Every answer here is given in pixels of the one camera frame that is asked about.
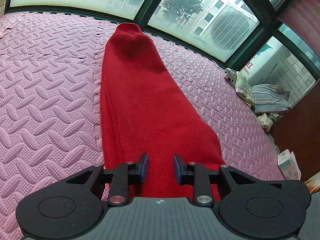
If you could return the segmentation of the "pink foam floor mat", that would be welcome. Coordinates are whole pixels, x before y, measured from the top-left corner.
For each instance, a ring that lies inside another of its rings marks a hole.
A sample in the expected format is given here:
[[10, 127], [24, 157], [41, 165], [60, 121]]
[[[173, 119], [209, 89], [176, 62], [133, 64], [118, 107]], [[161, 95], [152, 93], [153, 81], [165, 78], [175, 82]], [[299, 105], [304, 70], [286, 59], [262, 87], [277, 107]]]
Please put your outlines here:
[[[26, 195], [104, 162], [100, 73], [116, 24], [78, 15], [1, 16], [1, 239], [21, 239]], [[282, 180], [277, 150], [214, 61], [160, 37], [170, 75], [216, 132], [224, 161], [261, 180]]]

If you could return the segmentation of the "yellow floral folded cloth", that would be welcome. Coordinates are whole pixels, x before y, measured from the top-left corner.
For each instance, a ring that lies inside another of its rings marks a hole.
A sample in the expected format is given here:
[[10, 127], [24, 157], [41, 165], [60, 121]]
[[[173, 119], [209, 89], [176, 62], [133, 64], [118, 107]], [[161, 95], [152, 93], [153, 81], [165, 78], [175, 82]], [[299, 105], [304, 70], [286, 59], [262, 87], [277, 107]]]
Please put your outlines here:
[[250, 108], [255, 107], [252, 87], [240, 72], [236, 72], [235, 92]]

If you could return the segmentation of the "cream crumpled cloth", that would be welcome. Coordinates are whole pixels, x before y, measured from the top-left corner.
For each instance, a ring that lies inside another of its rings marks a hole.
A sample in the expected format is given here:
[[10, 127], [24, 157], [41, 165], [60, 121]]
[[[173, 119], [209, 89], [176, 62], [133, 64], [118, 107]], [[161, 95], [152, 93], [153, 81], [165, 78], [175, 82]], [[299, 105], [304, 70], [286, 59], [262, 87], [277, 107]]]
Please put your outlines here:
[[260, 123], [260, 126], [263, 128], [263, 130], [269, 132], [277, 120], [282, 118], [282, 114], [278, 113], [263, 113], [262, 115], [258, 116], [257, 119]]

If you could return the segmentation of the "pink curtain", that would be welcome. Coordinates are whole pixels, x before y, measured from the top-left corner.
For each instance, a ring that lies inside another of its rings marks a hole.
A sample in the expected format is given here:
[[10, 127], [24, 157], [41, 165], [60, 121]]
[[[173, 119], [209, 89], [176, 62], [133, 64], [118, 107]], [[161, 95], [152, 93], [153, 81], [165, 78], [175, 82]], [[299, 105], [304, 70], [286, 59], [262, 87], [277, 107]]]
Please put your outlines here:
[[280, 20], [319, 55], [319, 0], [293, 0]]

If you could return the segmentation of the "red knit sweater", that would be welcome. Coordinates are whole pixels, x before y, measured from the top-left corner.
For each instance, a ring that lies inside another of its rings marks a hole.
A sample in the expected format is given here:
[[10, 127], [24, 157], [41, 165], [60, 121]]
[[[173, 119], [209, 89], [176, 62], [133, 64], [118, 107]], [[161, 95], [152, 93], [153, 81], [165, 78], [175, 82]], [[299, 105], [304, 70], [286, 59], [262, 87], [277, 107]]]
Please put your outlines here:
[[214, 130], [172, 79], [151, 38], [133, 23], [117, 26], [109, 38], [101, 71], [100, 116], [106, 168], [149, 156], [143, 185], [132, 196], [191, 197], [178, 185], [173, 156], [217, 169], [223, 164]]

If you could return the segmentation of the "tissue pack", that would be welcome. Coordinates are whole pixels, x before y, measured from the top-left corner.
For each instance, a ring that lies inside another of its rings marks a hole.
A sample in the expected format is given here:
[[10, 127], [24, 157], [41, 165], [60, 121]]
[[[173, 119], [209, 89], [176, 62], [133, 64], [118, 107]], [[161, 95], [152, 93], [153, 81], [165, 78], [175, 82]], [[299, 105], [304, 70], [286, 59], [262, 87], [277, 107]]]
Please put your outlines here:
[[298, 167], [295, 154], [288, 149], [281, 152], [278, 157], [278, 167], [286, 180], [300, 180], [301, 171]]

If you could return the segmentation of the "brown wooden cabinet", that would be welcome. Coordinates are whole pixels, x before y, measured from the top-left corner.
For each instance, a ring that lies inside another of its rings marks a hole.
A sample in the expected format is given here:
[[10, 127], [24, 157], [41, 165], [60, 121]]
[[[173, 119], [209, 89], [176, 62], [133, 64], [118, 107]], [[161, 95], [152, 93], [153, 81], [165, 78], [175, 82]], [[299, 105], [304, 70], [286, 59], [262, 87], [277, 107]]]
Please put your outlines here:
[[302, 181], [319, 172], [319, 97], [319, 82], [316, 82], [271, 128], [279, 151], [288, 149], [295, 154]]

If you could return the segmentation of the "air conditioner outdoor unit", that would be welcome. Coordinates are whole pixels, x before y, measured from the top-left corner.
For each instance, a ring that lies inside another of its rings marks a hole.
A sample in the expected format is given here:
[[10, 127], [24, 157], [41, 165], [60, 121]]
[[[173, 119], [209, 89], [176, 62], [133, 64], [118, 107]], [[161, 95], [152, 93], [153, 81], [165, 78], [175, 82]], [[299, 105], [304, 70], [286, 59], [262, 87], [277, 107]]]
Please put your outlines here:
[[200, 34], [200, 38], [217, 49], [235, 51], [259, 24], [244, 9], [224, 5]]

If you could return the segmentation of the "panda print cloth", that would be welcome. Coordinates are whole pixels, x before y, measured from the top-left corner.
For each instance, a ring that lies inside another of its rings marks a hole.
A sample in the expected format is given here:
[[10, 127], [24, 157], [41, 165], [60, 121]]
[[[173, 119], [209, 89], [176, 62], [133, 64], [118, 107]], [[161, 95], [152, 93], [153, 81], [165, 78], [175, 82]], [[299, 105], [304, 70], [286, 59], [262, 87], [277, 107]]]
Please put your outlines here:
[[226, 68], [224, 70], [224, 78], [227, 80], [233, 87], [235, 87], [237, 80], [237, 72], [233, 69]]

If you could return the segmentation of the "blue striped folded cloth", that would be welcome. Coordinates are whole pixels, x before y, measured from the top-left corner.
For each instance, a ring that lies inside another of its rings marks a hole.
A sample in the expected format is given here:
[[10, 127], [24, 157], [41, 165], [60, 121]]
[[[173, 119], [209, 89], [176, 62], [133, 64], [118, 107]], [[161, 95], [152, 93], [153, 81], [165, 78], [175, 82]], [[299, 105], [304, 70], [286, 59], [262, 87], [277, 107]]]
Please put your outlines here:
[[286, 113], [292, 108], [289, 103], [290, 91], [280, 85], [260, 84], [252, 87], [255, 101], [254, 112]]

